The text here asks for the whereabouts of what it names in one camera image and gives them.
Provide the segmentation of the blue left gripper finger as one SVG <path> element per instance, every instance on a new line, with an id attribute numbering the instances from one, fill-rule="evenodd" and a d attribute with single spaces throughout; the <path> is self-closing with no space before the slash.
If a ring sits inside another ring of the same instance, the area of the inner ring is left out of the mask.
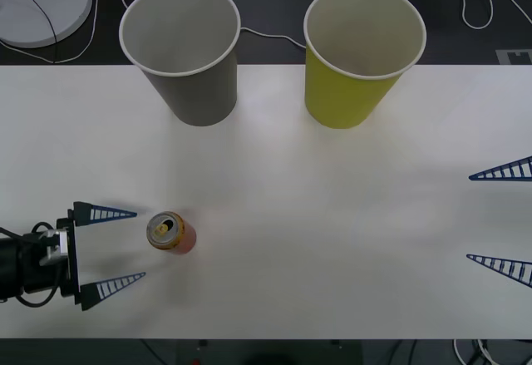
<path id="1" fill-rule="evenodd" d="M 80 287 L 81 310 L 86 311 L 146 276 L 145 272 L 105 279 Z"/>
<path id="2" fill-rule="evenodd" d="M 76 226 L 88 226 L 114 220 L 131 219 L 136 216 L 136 212 L 128 210 L 93 205 L 82 201 L 73 203 L 73 219 Z"/>

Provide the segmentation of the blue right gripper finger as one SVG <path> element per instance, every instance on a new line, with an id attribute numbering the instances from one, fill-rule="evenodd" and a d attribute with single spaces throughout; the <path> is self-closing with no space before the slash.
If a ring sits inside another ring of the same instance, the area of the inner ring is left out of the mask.
<path id="1" fill-rule="evenodd" d="M 517 259 L 504 259 L 497 257 L 482 256 L 477 254 L 467 254 L 466 257 L 498 274 L 505 276 L 526 287 L 531 287 L 531 262 Z"/>
<path id="2" fill-rule="evenodd" d="M 511 161 L 469 176 L 469 180 L 531 181 L 531 157 Z"/>

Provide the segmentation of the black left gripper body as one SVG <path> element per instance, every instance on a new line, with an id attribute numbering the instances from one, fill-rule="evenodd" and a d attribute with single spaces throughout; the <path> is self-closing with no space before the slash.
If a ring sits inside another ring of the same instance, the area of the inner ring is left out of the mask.
<path id="1" fill-rule="evenodd" d="M 30 239 L 22 247 L 22 291 L 48 296 L 40 304 L 48 304 L 56 293 L 72 296 L 80 303 L 75 240 L 76 218 L 73 210 L 60 218 L 55 227 L 37 223 L 26 236 Z"/>

